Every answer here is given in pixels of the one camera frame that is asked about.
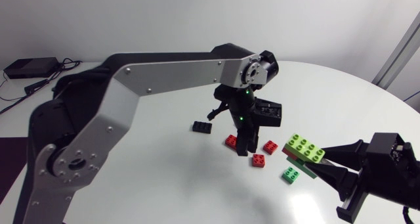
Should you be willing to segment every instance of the white tabletop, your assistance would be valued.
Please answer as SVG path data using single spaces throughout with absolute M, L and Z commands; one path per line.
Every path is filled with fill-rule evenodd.
M 84 63 L 77 71 L 96 65 Z M 92 184 L 76 192 L 64 221 L 346 223 L 335 211 L 342 205 L 337 191 L 303 172 L 288 185 L 281 179 L 292 166 L 286 155 L 278 149 L 270 156 L 262 145 L 272 140 L 282 147 L 293 133 L 328 147 L 358 139 L 370 142 L 375 132 L 398 132 L 420 158 L 420 115 L 400 99 L 331 68 L 300 62 L 279 65 L 279 74 L 255 93 L 283 105 L 282 126 L 260 128 L 257 153 L 266 156 L 264 168 L 252 167 L 250 157 L 239 157 L 223 145 L 229 134 L 236 134 L 229 112 L 212 121 L 210 135 L 191 132 L 194 120 L 206 122 L 206 115 L 219 105 L 213 98 L 217 85 L 143 97 L 131 130 Z M 30 80 L 12 80 L 0 95 L 22 94 Z M 1 115 L 0 137 L 26 136 L 32 110 L 51 99 L 50 89 Z M 0 223 L 12 221 L 25 172 L 0 205 Z M 420 222 L 419 212 L 412 210 L 410 216 Z M 404 223 L 402 206 L 369 195 L 356 223 Z

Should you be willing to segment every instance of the black lego brick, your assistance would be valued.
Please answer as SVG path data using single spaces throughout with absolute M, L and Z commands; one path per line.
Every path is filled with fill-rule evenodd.
M 211 133 L 211 123 L 195 121 L 194 125 L 192 126 L 192 131 L 210 134 Z

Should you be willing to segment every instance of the green lego brick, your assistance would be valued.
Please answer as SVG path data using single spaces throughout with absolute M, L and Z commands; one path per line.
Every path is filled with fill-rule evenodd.
M 295 165 L 297 168 L 299 168 L 301 171 L 305 172 L 307 175 L 309 175 L 309 177 L 311 177 L 312 179 L 317 178 L 317 175 L 315 173 L 313 173 L 311 170 L 309 170 L 307 167 L 305 167 L 303 164 L 304 162 L 302 160 L 300 160 L 299 158 L 297 160 L 292 159 L 291 157 L 287 157 L 286 158 L 287 161 L 289 161 L 290 163 L 292 163 L 293 165 Z
M 299 176 L 299 172 L 289 167 L 282 175 L 282 177 L 289 183 L 293 183 Z
M 284 147 L 305 162 L 319 163 L 325 152 L 298 134 L 294 134 Z

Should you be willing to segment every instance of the silver arm panel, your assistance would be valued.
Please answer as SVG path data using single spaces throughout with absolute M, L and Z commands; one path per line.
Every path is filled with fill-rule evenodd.
M 212 83 L 236 88 L 248 87 L 250 83 L 264 85 L 267 70 L 260 60 L 259 55 L 252 54 L 234 60 L 153 62 L 120 68 L 96 115 L 54 161 L 54 175 L 47 172 L 46 164 L 55 145 L 40 152 L 24 223 L 61 223 L 74 192 L 92 182 L 109 151 L 128 132 L 141 96 Z M 69 164 L 79 167 L 70 169 Z

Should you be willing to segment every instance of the white wall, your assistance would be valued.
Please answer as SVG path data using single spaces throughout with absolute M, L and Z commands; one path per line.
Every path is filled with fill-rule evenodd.
M 0 68 L 233 42 L 371 81 L 419 10 L 418 0 L 0 0 Z

